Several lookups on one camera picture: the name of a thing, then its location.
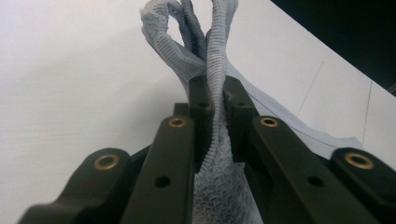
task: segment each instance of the white surface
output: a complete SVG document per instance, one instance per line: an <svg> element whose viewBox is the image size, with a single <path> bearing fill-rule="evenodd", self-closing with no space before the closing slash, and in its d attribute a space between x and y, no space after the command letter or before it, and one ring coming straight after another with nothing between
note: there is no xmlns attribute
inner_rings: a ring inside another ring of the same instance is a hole
<svg viewBox="0 0 396 224"><path fill-rule="evenodd" d="M144 1L0 1L0 223L56 199L86 156L147 146L177 77L140 33ZM194 1L210 26L210 1ZM178 38L177 28L170 34ZM313 128L396 168L396 100L269 1L241 1L233 65Z"/></svg>

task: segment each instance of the textured fabric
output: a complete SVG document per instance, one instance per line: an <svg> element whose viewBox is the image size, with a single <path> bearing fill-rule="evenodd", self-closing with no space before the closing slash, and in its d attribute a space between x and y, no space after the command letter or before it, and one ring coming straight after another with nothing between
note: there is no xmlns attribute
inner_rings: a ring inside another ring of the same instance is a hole
<svg viewBox="0 0 396 224"><path fill-rule="evenodd" d="M143 28L150 45L175 71L185 88L192 77L207 75L215 107L213 136L199 174L195 176L193 223L262 223L243 173L234 163L226 129L222 85L225 76L241 80L261 115L285 120L315 153L329 158L338 147L361 148L356 138L333 138L307 127L284 106L250 84L228 61L225 47L237 0L213 0L212 28L206 38L190 0L152 0L141 10ZM179 23L184 47L166 33L169 16Z"/></svg>

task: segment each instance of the white table surface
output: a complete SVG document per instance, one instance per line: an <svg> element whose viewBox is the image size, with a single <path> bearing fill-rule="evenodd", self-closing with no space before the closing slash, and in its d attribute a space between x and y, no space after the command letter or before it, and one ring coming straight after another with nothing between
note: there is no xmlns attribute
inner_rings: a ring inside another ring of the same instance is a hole
<svg viewBox="0 0 396 224"><path fill-rule="evenodd" d="M140 32L145 3L0 0L0 223L55 200L94 151L149 145L187 102ZM193 3L206 32L211 1ZM227 52L309 126L356 136L396 168L396 99L269 0L240 2Z"/></svg>

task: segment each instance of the mounting hole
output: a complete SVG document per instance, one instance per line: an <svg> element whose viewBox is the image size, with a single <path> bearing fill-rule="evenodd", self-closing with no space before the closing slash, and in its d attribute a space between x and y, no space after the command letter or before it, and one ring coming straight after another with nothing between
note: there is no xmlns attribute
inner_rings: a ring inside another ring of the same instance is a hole
<svg viewBox="0 0 396 224"><path fill-rule="evenodd" d="M160 176L157 177L157 179L155 179L155 187L159 188L159 189L163 189L168 187L171 184L171 179L169 179L168 176Z"/></svg>
<svg viewBox="0 0 396 224"><path fill-rule="evenodd" d="M186 125L187 121L184 119L171 119L169 120L169 126L173 127L173 128L181 128L184 127Z"/></svg>
<svg viewBox="0 0 396 224"><path fill-rule="evenodd" d="M369 158L359 153L349 152L345 155L345 159L349 164L364 170L371 170L374 168L374 163Z"/></svg>
<svg viewBox="0 0 396 224"><path fill-rule="evenodd" d="M324 186L323 181L317 176L309 176L308 183L310 183L312 186L315 186L318 188L321 188Z"/></svg>
<svg viewBox="0 0 396 224"><path fill-rule="evenodd" d="M106 154L93 163L93 167L96 170L104 171L115 167L119 163L120 157L114 154Z"/></svg>
<svg viewBox="0 0 396 224"><path fill-rule="evenodd" d="M207 103L199 103L198 106L200 106L200 107L207 107Z"/></svg>
<svg viewBox="0 0 396 224"><path fill-rule="evenodd" d="M275 119L270 119L270 118L261 119L260 123L270 128L275 128L277 126L277 121Z"/></svg>

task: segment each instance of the gray cloth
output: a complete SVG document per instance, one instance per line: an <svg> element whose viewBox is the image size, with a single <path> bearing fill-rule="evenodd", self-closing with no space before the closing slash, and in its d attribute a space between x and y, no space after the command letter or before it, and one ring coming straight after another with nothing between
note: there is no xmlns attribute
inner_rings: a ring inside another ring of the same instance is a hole
<svg viewBox="0 0 396 224"><path fill-rule="evenodd" d="M315 153L329 158L339 147L361 148L356 138L334 138L307 127L275 99L249 83L228 61L225 48L237 0L213 0L212 27L206 38L190 0L151 0L141 10L142 32L180 78L184 88L192 77L207 75L215 107L210 148L195 176L193 223L262 223L243 173L234 163L226 129L222 85L225 77L241 80L261 115L283 119ZM184 47L166 33L169 16L179 23Z"/></svg>

